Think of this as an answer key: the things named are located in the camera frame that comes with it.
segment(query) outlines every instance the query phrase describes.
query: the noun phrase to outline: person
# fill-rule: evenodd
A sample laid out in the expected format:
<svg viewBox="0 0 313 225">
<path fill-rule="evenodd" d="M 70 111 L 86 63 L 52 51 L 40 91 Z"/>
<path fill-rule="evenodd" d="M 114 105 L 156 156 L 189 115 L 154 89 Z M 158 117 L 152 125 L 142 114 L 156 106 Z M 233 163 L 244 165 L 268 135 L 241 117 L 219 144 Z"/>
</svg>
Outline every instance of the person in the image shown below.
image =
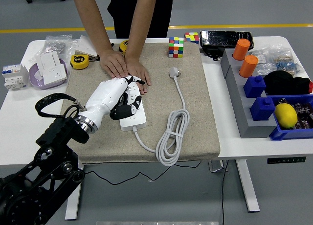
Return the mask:
<svg viewBox="0 0 313 225">
<path fill-rule="evenodd" d="M 112 49 L 95 0 L 74 0 L 85 30 L 92 41 L 101 67 L 112 77 L 137 76 L 146 82 L 140 93 L 148 92 L 151 78 L 139 58 L 147 37 L 167 37 L 173 0 L 111 0 L 108 12 L 113 17 L 117 38 L 128 39 L 125 56 Z"/>
</svg>

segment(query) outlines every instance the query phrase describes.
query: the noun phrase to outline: lemon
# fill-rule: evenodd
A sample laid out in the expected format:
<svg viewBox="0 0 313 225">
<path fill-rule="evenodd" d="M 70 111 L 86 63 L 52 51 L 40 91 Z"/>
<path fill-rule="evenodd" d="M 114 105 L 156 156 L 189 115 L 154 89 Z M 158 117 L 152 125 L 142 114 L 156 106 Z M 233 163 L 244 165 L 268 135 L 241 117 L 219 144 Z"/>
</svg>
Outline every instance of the lemon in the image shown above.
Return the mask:
<svg viewBox="0 0 313 225">
<path fill-rule="evenodd" d="M 286 129 L 293 127 L 297 123 L 297 113 L 290 104 L 278 104 L 274 113 L 279 125 Z"/>
</svg>

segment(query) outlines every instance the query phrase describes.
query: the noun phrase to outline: human hand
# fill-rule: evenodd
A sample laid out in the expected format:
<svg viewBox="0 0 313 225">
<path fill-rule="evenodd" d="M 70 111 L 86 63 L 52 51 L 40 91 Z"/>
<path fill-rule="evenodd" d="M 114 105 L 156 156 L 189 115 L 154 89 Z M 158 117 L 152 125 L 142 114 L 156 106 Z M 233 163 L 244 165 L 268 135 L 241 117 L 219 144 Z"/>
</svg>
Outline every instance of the human hand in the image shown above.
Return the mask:
<svg viewBox="0 0 313 225">
<path fill-rule="evenodd" d="M 111 76 L 111 78 L 128 76 L 127 67 L 121 52 L 108 49 L 102 51 L 99 56 L 101 67 Z"/>
<path fill-rule="evenodd" d="M 151 86 L 151 79 L 146 68 L 136 59 L 126 59 L 125 63 L 127 66 L 128 73 L 132 76 L 139 77 L 145 82 L 144 85 L 137 84 L 140 90 L 140 94 L 145 94 L 148 92 L 148 86 Z"/>
</svg>

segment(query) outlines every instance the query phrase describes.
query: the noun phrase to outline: forearm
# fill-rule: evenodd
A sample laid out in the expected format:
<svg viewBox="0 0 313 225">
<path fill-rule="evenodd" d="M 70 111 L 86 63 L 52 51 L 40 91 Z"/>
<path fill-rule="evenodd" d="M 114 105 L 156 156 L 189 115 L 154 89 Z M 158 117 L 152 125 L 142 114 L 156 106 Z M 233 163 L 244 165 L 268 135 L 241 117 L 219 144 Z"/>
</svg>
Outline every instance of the forearm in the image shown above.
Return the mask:
<svg viewBox="0 0 313 225">
<path fill-rule="evenodd" d="M 139 61 L 148 35 L 156 0 L 138 0 L 135 8 L 125 59 Z"/>
<path fill-rule="evenodd" d="M 95 0 L 74 0 L 84 28 L 92 41 L 96 52 L 111 49 L 111 43 L 105 30 L 102 17 Z"/>
</svg>

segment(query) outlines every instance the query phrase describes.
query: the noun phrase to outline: power cord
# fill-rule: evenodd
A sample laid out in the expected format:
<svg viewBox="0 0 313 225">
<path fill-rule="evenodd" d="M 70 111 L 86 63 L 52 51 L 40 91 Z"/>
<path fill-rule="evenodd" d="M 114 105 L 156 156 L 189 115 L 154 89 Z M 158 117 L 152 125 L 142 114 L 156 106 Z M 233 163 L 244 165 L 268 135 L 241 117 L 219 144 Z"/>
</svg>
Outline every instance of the power cord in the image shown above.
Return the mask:
<svg viewBox="0 0 313 225">
<path fill-rule="evenodd" d="M 222 220 L 222 225 L 224 225 L 224 180 L 225 180 L 225 175 L 227 172 L 227 166 L 228 166 L 228 161 L 226 163 L 224 175 L 223 175 L 223 181 L 222 181 L 222 214 L 223 214 L 223 220 Z"/>
<path fill-rule="evenodd" d="M 168 120 L 167 120 L 167 128 L 163 136 L 157 143 L 156 149 L 153 150 L 147 147 L 141 141 L 137 133 L 137 127 L 136 126 L 133 127 L 133 132 L 138 142 L 140 143 L 140 145 L 147 151 L 151 153 L 155 153 L 158 161 L 161 162 L 165 166 L 172 166 L 178 161 L 179 154 L 181 151 L 181 146 L 182 146 L 183 135 L 188 127 L 189 120 L 190 120 L 190 114 L 188 110 L 186 109 L 185 100 L 182 96 L 182 93 L 180 91 L 178 81 L 177 81 L 177 77 L 180 76 L 180 72 L 178 71 L 176 67 L 172 67 L 169 73 L 170 73 L 170 77 L 173 78 L 175 81 L 177 90 L 179 92 L 179 95 L 182 101 L 183 108 L 177 111 L 172 111 L 170 113 Z M 169 146 L 167 146 L 167 142 L 170 138 L 172 138 L 173 141 L 171 142 Z M 169 153 L 168 150 L 171 149 L 174 146 L 174 144 L 176 144 L 174 152 Z"/>
<path fill-rule="evenodd" d="M 201 162 L 199 162 L 198 165 L 196 165 L 196 166 L 184 166 L 184 165 L 176 165 L 176 164 L 175 164 L 175 166 L 184 167 L 184 168 L 197 168 L 200 164 L 201 164 Z M 124 182 L 129 181 L 129 180 L 132 180 L 132 179 L 136 178 L 136 177 L 139 176 L 139 175 L 143 175 L 143 176 L 147 177 L 150 181 L 154 182 L 154 181 L 156 181 L 157 179 L 159 179 L 162 175 L 164 175 L 169 169 L 170 169 L 170 167 L 168 167 L 162 174 L 160 174 L 160 175 L 159 175 L 157 178 L 155 178 L 155 179 L 152 179 L 152 178 L 150 178 L 148 175 L 146 175 L 146 174 L 144 174 L 144 173 L 142 173 L 142 172 L 139 171 L 136 176 L 131 177 L 131 178 L 129 178 L 129 179 L 126 179 L 126 180 L 124 180 L 124 181 L 122 181 L 122 182 L 118 182 L 118 183 L 110 182 L 110 181 L 107 180 L 106 178 L 101 177 L 100 175 L 98 175 L 98 174 L 97 174 L 95 171 L 93 171 L 93 170 L 92 170 L 92 171 L 89 171 L 89 172 L 87 172 L 87 173 L 85 173 L 85 174 L 87 175 L 87 174 L 90 174 L 90 173 L 94 173 L 94 174 L 95 174 L 96 176 L 98 176 L 100 179 L 105 180 L 106 182 L 108 182 L 108 183 L 111 184 L 111 185 L 119 185 L 119 184 L 122 184 L 122 183 L 124 183 Z"/>
</svg>

